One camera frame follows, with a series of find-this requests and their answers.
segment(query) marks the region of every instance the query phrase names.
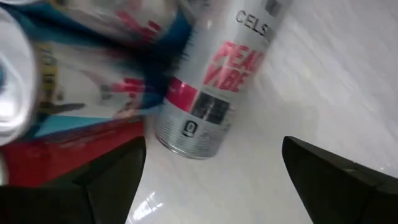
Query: celsius can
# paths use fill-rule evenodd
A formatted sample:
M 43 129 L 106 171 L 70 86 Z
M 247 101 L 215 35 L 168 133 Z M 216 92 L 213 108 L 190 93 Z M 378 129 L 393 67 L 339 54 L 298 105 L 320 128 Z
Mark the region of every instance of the celsius can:
M 148 73 L 118 46 L 4 8 L 0 146 L 28 130 L 27 140 L 130 119 L 162 102 L 155 66 Z
M 259 70 L 289 0 L 210 0 L 188 41 L 156 124 L 157 139 L 192 159 L 213 157 L 241 92 Z
M 191 24 L 177 0 L 0 0 L 18 10 L 133 47 L 181 45 Z

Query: energy drink can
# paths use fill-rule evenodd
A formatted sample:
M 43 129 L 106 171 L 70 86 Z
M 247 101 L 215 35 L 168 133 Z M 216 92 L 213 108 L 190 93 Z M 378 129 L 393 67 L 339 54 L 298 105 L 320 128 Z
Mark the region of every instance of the energy drink can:
M 192 159 L 218 152 L 289 0 L 211 0 L 180 59 L 155 134 Z
M 176 0 L 0 0 L 18 10 L 133 47 L 180 46 L 192 28 Z
M 156 69 L 106 41 L 0 9 L 0 146 L 156 110 Z

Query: red stripe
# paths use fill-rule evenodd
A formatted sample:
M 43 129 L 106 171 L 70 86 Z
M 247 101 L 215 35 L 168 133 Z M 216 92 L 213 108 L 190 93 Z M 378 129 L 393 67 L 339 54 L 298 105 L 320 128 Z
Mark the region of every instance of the red stripe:
M 80 138 L 56 134 L 32 142 L 4 146 L 2 152 L 9 171 L 9 184 L 36 187 L 112 151 L 130 139 L 144 135 L 144 123 L 117 126 L 101 124 L 81 129 Z M 48 141 L 48 139 L 67 139 Z
M 166 99 L 181 110 L 190 112 L 197 92 L 190 85 L 183 83 L 177 78 L 173 78 Z

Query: white surface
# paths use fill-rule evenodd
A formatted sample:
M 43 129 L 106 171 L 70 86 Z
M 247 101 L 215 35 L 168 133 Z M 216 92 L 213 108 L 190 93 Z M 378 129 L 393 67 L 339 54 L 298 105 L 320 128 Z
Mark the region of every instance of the white surface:
M 295 0 L 213 159 L 147 161 L 127 223 L 310 223 L 284 167 L 293 135 L 398 177 L 398 1 Z

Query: white floor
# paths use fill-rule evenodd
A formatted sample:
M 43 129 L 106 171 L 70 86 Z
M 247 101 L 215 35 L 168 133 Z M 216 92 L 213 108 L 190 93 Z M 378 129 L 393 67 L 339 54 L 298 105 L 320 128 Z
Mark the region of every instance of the white floor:
M 294 0 L 217 157 L 182 158 L 148 130 L 127 223 L 311 223 L 287 135 L 398 177 L 397 37 L 396 0 Z

